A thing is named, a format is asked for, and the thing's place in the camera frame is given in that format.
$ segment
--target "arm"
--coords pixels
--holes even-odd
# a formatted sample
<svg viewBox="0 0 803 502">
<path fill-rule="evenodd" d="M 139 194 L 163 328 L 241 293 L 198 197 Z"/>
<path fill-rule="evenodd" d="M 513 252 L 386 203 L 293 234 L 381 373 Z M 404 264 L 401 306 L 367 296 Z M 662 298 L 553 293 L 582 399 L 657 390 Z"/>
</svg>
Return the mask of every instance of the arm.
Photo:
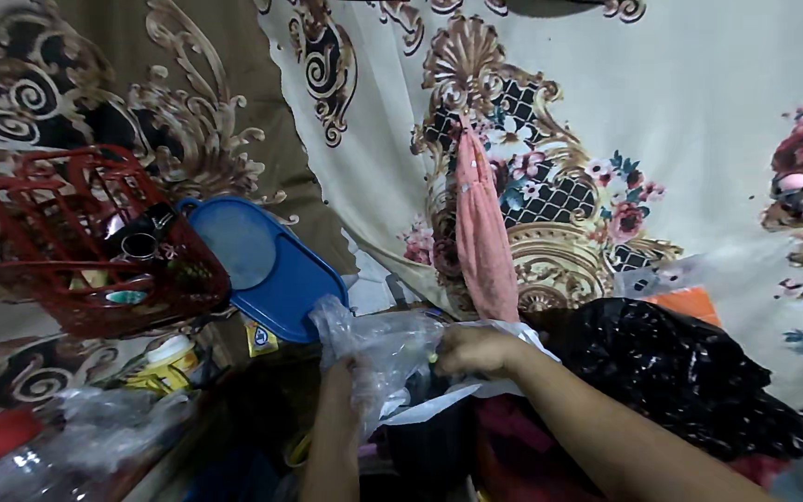
<svg viewBox="0 0 803 502">
<path fill-rule="evenodd" d="M 440 371 L 485 371 L 519 385 L 556 439 L 612 500 L 772 501 L 759 486 L 594 389 L 526 342 L 458 327 Z"/>
<path fill-rule="evenodd" d="M 357 502 L 358 410 L 351 405 L 351 359 L 324 375 L 300 502 Z"/>
</svg>

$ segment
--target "brown patterned cloth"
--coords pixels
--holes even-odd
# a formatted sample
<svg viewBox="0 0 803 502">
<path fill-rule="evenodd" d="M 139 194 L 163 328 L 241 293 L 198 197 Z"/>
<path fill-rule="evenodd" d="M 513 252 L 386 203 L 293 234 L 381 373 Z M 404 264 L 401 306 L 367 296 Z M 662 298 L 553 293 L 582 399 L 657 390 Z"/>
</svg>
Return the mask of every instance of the brown patterned cloth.
<svg viewBox="0 0 803 502">
<path fill-rule="evenodd" d="M 0 2 L 0 173 L 28 149 L 125 145 L 170 199 L 264 198 L 337 271 L 354 273 L 268 50 L 248 2 Z M 113 374 L 152 341 L 58 331 L 0 288 L 0 410 Z"/>
</svg>

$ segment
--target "blue plastic lid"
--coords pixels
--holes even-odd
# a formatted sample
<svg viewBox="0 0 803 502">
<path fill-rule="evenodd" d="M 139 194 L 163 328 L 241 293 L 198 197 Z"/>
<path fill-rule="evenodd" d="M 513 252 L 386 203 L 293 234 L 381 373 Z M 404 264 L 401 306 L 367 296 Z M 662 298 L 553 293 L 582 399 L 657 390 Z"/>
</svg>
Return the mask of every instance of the blue plastic lid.
<svg viewBox="0 0 803 502">
<path fill-rule="evenodd" d="M 318 340 L 309 320 L 315 300 L 335 295 L 349 306 L 339 274 L 252 202 L 235 197 L 178 203 L 196 206 L 188 222 L 231 277 L 231 303 L 287 341 Z"/>
</svg>

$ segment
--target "forearm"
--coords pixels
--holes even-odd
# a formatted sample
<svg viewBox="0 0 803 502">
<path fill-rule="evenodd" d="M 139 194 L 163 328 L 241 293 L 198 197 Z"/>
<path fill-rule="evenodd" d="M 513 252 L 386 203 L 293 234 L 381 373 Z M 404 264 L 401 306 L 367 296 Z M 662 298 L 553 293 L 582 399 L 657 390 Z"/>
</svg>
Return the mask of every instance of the forearm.
<svg viewBox="0 0 803 502">
<path fill-rule="evenodd" d="M 509 371 L 560 444 L 611 499 L 772 500 L 537 350 L 522 350 Z"/>
<path fill-rule="evenodd" d="M 355 430 L 319 416 L 312 428 L 311 450 L 300 502 L 358 502 L 358 439 Z"/>
</svg>

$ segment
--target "black lattice pattern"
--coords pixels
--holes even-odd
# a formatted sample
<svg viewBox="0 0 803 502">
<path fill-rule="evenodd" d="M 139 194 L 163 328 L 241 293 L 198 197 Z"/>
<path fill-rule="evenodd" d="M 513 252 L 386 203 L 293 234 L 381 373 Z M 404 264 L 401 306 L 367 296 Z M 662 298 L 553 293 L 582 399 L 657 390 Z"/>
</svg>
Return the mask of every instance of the black lattice pattern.
<svg viewBox="0 0 803 502">
<path fill-rule="evenodd" d="M 505 202 L 500 206 L 507 228 L 518 223 L 558 222 L 571 223 L 572 212 L 580 209 L 585 215 L 593 214 L 593 193 L 591 186 L 579 179 L 563 178 L 555 187 L 546 176 L 550 169 L 544 165 L 538 168 L 535 180 L 545 182 L 538 197 L 526 201 L 519 210 L 512 210 Z"/>
<path fill-rule="evenodd" d="M 530 142 L 539 140 L 536 128 L 533 126 L 535 120 L 532 103 L 537 85 L 529 84 L 522 88 L 513 80 L 504 82 L 504 88 L 500 96 L 493 100 L 496 106 L 507 113 L 507 116 L 516 121 L 517 129 L 525 124 L 532 125 L 533 134 L 528 139 Z M 438 142 L 443 150 L 451 148 L 452 138 L 451 120 L 458 120 L 456 113 L 449 113 L 444 107 L 439 107 L 434 116 L 434 122 L 428 125 L 424 131 L 427 141 Z M 456 166 L 456 158 L 451 159 L 449 175 L 453 175 Z M 552 172 L 553 163 L 548 160 L 538 165 L 538 173 L 534 180 L 543 183 L 538 197 L 527 200 L 521 209 L 512 210 L 504 203 L 500 206 L 500 211 L 504 215 L 504 224 L 509 228 L 519 223 L 534 222 L 557 222 L 571 223 L 574 211 L 582 211 L 585 216 L 590 217 L 596 209 L 593 192 L 588 182 L 564 178 L 557 185 L 553 184 Z"/>
<path fill-rule="evenodd" d="M 626 244 L 616 245 L 612 249 L 612 256 L 614 258 L 609 261 L 614 263 L 612 269 L 615 271 L 629 271 L 643 268 L 663 258 L 662 254 L 659 252 L 638 251 Z"/>
</svg>

